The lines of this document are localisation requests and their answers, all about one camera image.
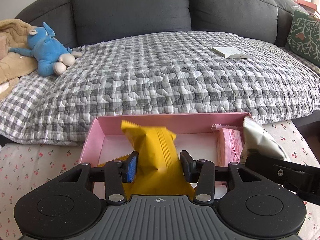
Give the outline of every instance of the quilted blanket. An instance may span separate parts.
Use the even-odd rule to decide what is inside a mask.
[[[223,58],[237,47],[249,59]],[[96,116],[250,112],[260,123],[320,109],[320,77],[267,42],[230,33],[167,32],[78,48],[60,77],[36,72],[0,103],[0,134],[23,144],[84,142]]]

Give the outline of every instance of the yellow snack package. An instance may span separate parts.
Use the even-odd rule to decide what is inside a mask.
[[[123,183],[130,195],[189,195],[193,187],[185,181],[173,141],[176,135],[165,127],[139,126],[122,121],[121,130],[139,152],[136,178]]]

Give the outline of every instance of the pink box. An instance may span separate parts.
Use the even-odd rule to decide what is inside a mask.
[[[177,152],[187,150],[193,159],[206,159],[218,164],[217,136],[213,124],[242,127],[249,113],[148,114],[97,117],[93,120],[85,140],[80,163],[92,167],[130,154],[132,146],[121,131],[121,121],[127,120],[143,126],[165,126],[177,134]]]

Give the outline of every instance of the plush toy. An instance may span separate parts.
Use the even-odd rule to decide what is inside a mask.
[[[30,49],[9,48],[9,52],[15,52],[27,57],[35,57],[38,61],[38,73],[46,77],[56,73],[61,75],[67,66],[75,63],[76,57],[82,53],[65,48],[57,39],[54,31],[45,22],[43,27],[36,27],[29,31],[27,42]]]

